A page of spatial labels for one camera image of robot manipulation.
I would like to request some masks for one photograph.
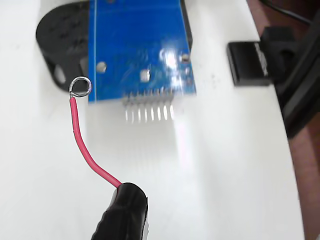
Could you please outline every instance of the wire loop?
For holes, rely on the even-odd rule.
[[[83,93],[75,93],[72,91],[72,88],[74,87],[76,82],[78,82],[80,80],[86,81],[88,83],[88,90]],[[70,83],[70,87],[69,87],[70,98],[73,98],[73,97],[83,98],[83,97],[88,96],[91,93],[91,91],[92,91],[92,83],[91,83],[90,79],[85,76],[78,76],[75,79],[73,79],[72,82]]]

